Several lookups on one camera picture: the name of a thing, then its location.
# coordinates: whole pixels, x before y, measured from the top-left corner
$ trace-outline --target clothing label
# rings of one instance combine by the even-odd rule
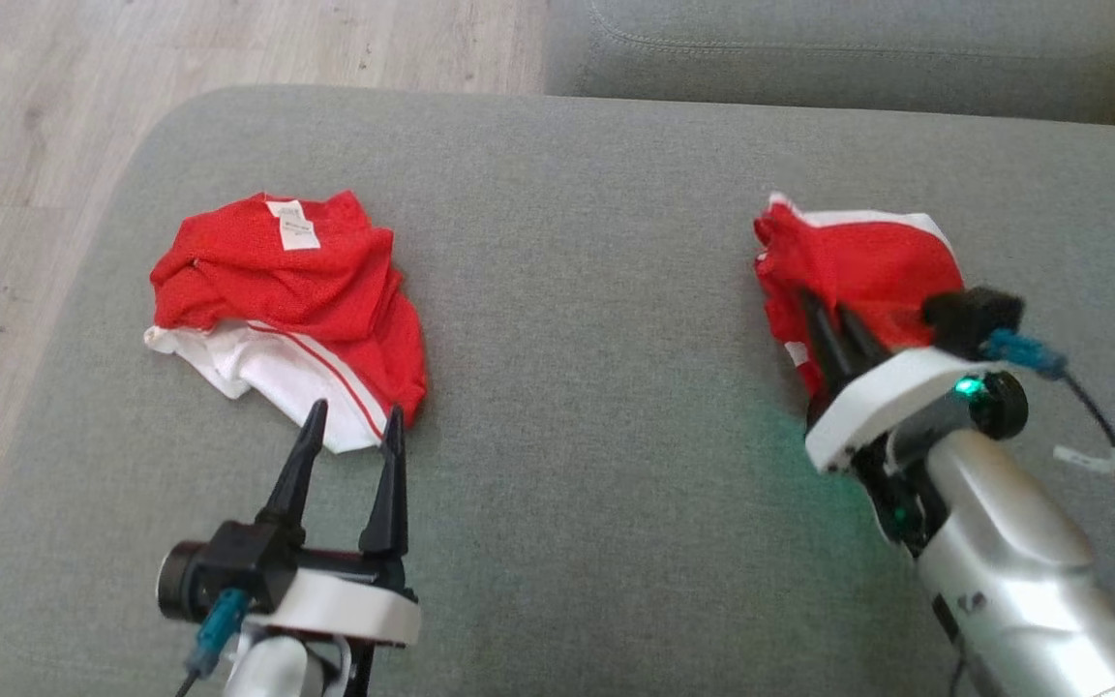
[[[282,238],[282,250],[319,250],[321,241],[312,221],[304,217],[304,206],[300,202],[265,202],[269,212],[278,217],[278,234]]]

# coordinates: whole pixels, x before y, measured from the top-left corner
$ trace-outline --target wooden floor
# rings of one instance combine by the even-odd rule
[[[545,0],[0,0],[0,458],[114,183],[225,85],[540,91]]]

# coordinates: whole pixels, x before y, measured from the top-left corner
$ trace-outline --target sofa cushion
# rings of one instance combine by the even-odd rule
[[[3,463],[0,697],[173,694],[194,627],[157,612],[158,561],[253,515],[297,429],[145,348],[147,274],[183,216],[345,187],[397,233],[429,352],[407,436],[424,627],[379,654],[381,696],[942,694],[954,651],[910,564],[862,491],[805,457],[803,388],[752,271],[768,188],[930,213],[1115,420],[1115,128],[213,93],[129,164]],[[1049,456],[1097,446],[1093,424],[1027,387],[1010,449],[1087,526],[1115,598],[1112,480]],[[355,544],[379,467],[319,459],[311,544]]]
[[[1115,122],[1115,0],[553,0],[550,94]]]

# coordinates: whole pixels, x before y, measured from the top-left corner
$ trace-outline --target red and white shirt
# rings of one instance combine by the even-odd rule
[[[801,288],[828,309],[849,304],[890,349],[932,343],[923,300],[963,289],[949,240],[925,213],[802,212],[774,193],[756,220],[756,238],[765,246],[756,275],[768,323],[809,394],[820,393],[823,377],[809,360]]]
[[[152,270],[145,343],[232,400],[258,389],[295,423],[324,398],[334,453],[376,445],[390,406],[410,425],[428,390],[392,246],[350,191],[328,202],[256,194],[187,217]]]

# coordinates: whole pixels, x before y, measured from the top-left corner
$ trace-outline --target red fabric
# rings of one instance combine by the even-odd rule
[[[303,333],[336,354],[388,414],[415,418],[428,380],[420,319],[390,265],[394,233],[372,226],[350,191],[300,202],[319,250],[282,248],[279,220],[256,194],[183,221],[149,274],[164,329],[212,330],[223,320],[256,320]]]
[[[946,242],[903,222],[862,221],[815,226],[792,204],[774,199],[756,220],[766,252],[756,260],[765,312],[775,339],[811,351],[797,291],[811,288],[832,311],[847,304],[891,349],[925,346],[932,331],[921,318],[923,300],[961,290],[963,281]],[[811,394],[823,378],[815,361],[797,366]]]

